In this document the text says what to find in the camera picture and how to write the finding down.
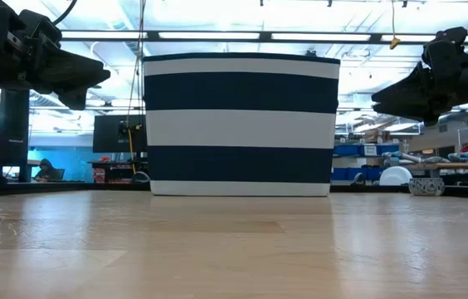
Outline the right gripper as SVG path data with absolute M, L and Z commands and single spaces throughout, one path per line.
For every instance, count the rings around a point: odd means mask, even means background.
M 390 104 L 423 102 L 431 92 L 431 108 L 426 105 Z M 457 105 L 468 104 L 468 62 L 438 62 L 431 69 L 418 62 L 400 81 L 372 94 L 378 113 L 436 125 L 439 117 Z

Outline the black monitor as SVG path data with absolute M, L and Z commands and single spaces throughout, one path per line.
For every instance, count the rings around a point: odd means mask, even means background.
M 146 152 L 145 115 L 98 115 L 95 117 L 94 153 Z

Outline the grey rolled cloth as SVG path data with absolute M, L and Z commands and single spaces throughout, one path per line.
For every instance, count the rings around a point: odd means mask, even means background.
M 401 151 L 394 151 L 394 152 L 384 152 L 382 153 L 382 157 L 394 163 L 400 163 L 403 160 L 410 161 L 411 163 L 418 164 L 422 162 L 420 157 L 416 157 L 410 154 L 403 153 Z

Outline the yellow hanging connector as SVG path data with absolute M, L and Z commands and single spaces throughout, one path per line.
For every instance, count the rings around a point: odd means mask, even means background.
M 394 50 L 394 49 L 401 43 L 401 40 L 400 40 L 399 38 L 397 38 L 397 35 L 396 35 L 395 0 L 390 0 L 390 2 L 391 2 L 391 28 L 392 28 L 392 39 L 391 39 L 391 41 L 390 41 L 389 48 L 390 48 L 391 50 Z

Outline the white round plate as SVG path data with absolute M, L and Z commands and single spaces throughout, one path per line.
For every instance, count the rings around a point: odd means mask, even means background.
M 393 166 L 385 169 L 379 180 L 380 186 L 402 186 L 409 184 L 412 173 L 402 166 Z

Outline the blue storage bin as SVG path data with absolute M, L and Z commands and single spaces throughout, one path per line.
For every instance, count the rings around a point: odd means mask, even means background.
M 333 181 L 352 181 L 357 174 L 363 174 L 368 181 L 379 180 L 383 168 L 334 168 L 331 174 Z
M 374 145 L 374 144 L 346 144 L 335 145 L 334 156 L 363 156 L 375 157 L 381 156 L 386 152 L 399 151 L 398 145 Z

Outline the black pillar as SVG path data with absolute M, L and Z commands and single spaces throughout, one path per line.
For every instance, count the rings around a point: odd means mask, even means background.
M 0 97 L 0 174 L 4 166 L 19 168 L 20 183 L 31 181 L 28 165 L 30 91 L 2 90 Z

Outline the person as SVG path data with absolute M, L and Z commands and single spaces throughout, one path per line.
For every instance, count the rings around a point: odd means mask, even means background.
M 54 168 L 48 159 L 42 159 L 40 163 L 40 171 L 35 176 L 38 182 L 56 182 L 61 181 L 61 173 L 58 169 Z

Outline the cluttered dark workbench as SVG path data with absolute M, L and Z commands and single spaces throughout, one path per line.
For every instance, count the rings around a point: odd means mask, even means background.
M 117 161 L 103 156 L 96 161 L 89 161 L 93 179 L 97 184 L 132 184 L 135 172 L 149 173 L 149 163 L 146 160 Z

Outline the navy white striped fabric basket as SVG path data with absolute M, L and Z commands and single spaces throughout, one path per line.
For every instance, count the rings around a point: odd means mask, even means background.
M 329 194 L 339 60 L 185 53 L 143 70 L 153 194 Z

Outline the overhead black frame beam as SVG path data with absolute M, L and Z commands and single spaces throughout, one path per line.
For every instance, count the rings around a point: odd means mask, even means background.
M 64 30 L 64 42 L 249 42 L 387 45 L 394 35 L 380 32 L 140 31 Z

